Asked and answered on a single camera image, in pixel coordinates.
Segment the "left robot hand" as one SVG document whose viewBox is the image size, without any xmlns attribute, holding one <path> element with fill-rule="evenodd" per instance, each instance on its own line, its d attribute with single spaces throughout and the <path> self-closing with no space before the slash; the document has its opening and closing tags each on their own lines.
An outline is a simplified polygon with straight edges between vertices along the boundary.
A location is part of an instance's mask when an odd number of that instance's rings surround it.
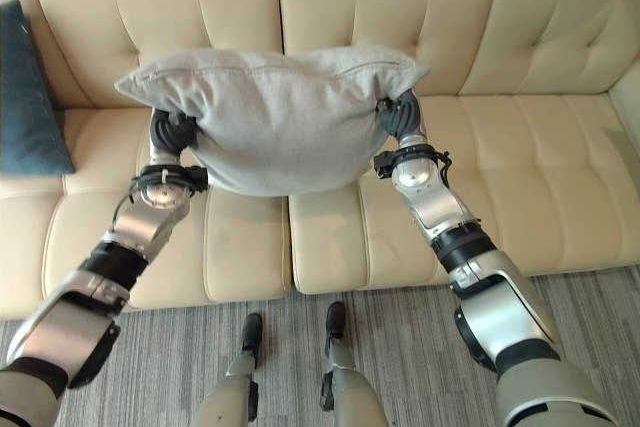
<svg viewBox="0 0 640 427">
<path fill-rule="evenodd" d="M 182 152 L 196 144 L 197 122 L 182 112 L 153 109 L 149 136 L 152 165 L 178 164 Z"/>
</svg>

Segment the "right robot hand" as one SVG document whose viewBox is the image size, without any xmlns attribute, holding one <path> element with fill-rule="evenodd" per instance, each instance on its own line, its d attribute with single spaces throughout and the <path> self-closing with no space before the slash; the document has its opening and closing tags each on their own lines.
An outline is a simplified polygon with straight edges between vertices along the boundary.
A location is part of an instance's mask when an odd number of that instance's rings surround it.
<svg viewBox="0 0 640 427">
<path fill-rule="evenodd" d="M 395 99 L 380 99 L 376 105 L 376 119 L 398 148 L 427 143 L 420 102 L 413 89 Z"/>
</svg>

